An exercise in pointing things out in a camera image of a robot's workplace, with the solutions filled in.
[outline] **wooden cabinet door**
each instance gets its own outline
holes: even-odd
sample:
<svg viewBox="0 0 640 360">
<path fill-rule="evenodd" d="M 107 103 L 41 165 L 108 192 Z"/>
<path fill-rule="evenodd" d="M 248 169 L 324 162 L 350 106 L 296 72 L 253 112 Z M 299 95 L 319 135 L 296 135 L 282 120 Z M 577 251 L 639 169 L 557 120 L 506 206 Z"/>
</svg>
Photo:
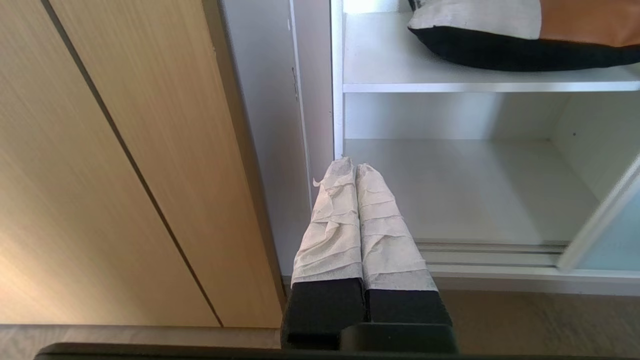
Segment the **wooden cabinet door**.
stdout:
<svg viewBox="0 0 640 360">
<path fill-rule="evenodd" d="M 221 323 L 279 327 L 280 272 L 250 134 L 225 84 L 219 14 L 208 24 L 201 0 L 51 4 Z"/>
<path fill-rule="evenodd" d="M 218 326 L 40 0 L 0 49 L 0 323 Z"/>
</svg>

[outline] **white tissue paper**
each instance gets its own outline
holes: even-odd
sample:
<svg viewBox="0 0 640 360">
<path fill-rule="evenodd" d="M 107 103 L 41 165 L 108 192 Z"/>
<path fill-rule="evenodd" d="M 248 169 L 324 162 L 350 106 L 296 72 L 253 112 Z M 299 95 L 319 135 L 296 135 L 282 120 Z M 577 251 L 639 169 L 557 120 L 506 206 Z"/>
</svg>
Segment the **white tissue paper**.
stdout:
<svg viewBox="0 0 640 360">
<path fill-rule="evenodd" d="M 384 178 L 369 164 L 356 177 L 365 287 L 377 290 L 435 290 Z"/>
<path fill-rule="evenodd" d="M 320 183 L 311 223 L 293 263 L 291 285 L 362 278 L 355 172 L 350 158 L 336 160 Z"/>
</svg>

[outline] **brown floor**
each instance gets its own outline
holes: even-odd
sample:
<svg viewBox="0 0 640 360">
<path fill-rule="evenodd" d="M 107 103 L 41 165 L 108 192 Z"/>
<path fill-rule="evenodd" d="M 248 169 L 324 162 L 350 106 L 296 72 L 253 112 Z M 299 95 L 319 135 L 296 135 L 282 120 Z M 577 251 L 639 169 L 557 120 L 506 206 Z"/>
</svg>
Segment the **brown floor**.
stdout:
<svg viewBox="0 0 640 360">
<path fill-rule="evenodd" d="M 465 354 L 640 358 L 640 297 L 443 291 Z M 0 359 L 58 341 L 276 348 L 278 331 L 0 325 Z"/>
</svg>

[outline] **white shelf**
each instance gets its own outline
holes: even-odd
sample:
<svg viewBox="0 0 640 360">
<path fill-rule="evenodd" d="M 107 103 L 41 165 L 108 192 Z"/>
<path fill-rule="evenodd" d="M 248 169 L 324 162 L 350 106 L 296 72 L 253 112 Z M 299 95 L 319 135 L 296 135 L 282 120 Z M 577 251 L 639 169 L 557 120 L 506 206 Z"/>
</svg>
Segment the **white shelf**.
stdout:
<svg viewBox="0 0 640 360">
<path fill-rule="evenodd" d="M 500 72 L 437 58 L 407 28 L 411 13 L 346 15 L 344 92 L 604 92 L 640 90 L 631 67 Z"/>
<path fill-rule="evenodd" d="M 566 245 L 598 206 L 547 141 L 346 140 L 417 242 Z"/>
</svg>

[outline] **pillow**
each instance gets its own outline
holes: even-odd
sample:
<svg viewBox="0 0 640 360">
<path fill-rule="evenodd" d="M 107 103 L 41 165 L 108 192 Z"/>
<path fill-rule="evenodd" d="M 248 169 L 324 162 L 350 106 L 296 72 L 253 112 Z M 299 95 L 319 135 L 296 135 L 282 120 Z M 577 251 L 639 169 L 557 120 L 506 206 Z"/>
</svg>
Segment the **pillow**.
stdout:
<svg viewBox="0 0 640 360">
<path fill-rule="evenodd" d="M 409 2 L 409 30 L 453 63 L 552 71 L 640 62 L 640 0 Z"/>
</svg>

